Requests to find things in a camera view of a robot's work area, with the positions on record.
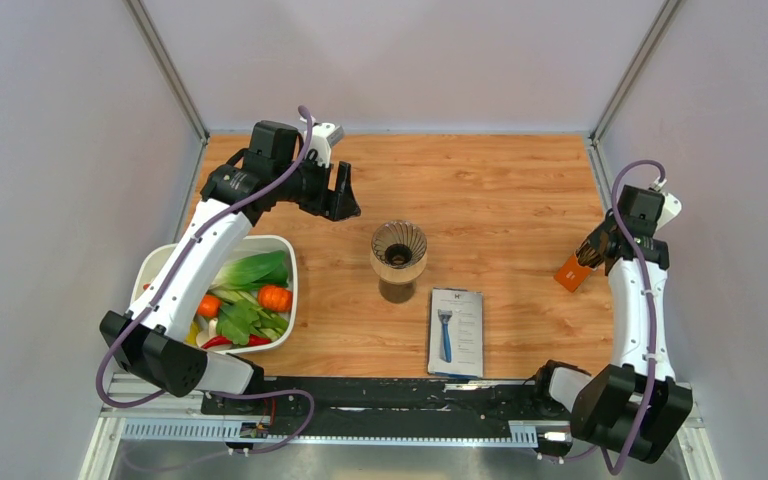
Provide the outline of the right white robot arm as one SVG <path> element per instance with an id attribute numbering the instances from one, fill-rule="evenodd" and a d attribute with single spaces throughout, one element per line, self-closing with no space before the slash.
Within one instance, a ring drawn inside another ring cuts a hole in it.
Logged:
<path id="1" fill-rule="evenodd" d="M 614 312 L 611 360 L 596 375 L 548 361 L 530 392 L 538 415 L 569 414 L 574 438 L 645 463 L 661 457 L 693 406 L 669 361 L 663 311 L 669 251 L 655 237 L 662 214 L 679 207 L 653 189 L 622 188 L 616 207 L 554 276 L 573 292 L 605 269 Z"/>

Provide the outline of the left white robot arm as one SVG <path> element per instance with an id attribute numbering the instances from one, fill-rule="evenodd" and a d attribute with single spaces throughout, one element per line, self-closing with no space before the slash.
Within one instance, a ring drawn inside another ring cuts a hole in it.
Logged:
<path id="1" fill-rule="evenodd" d="M 304 116 L 304 130 L 260 121 L 248 147 L 213 170 L 201 190 L 190 226 L 149 287 L 124 313 L 109 311 L 100 322 L 108 346 L 96 374 L 102 400 L 110 362 L 183 397 L 194 390 L 227 397 L 242 414 L 260 410 L 265 386 L 254 364 L 185 342 L 202 297 L 232 250 L 261 216 L 280 202 L 314 216 L 341 221 L 359 215 L 351 189 L 351 166 L 331 165 L 333 148 L 344 130 Z"/>

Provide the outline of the round wooden dripper stand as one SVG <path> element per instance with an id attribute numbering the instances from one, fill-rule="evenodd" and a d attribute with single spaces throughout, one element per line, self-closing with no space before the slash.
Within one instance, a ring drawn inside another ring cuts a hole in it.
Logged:
<path id="1" fill-rule="evenodd" d="M 406 285 L 415 282 L 425 271 L 428 256 L 412 259 L 407 264 L 393 266 L 381 260 L 374 253 L 370 254 L 372 269 L 379 279 L 393 285 Z"/>

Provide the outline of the glass ribbed coffee dripper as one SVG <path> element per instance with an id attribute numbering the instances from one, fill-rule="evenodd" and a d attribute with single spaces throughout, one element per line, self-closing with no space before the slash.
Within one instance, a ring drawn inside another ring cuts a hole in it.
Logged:
<path id="1" fill-rule="evenodd" d="M 406 220 L 380 225 L 371 239 L 372 258 L 383 265 L 404 269 L 425 257 L 428 243 L 423 230 Z"/>

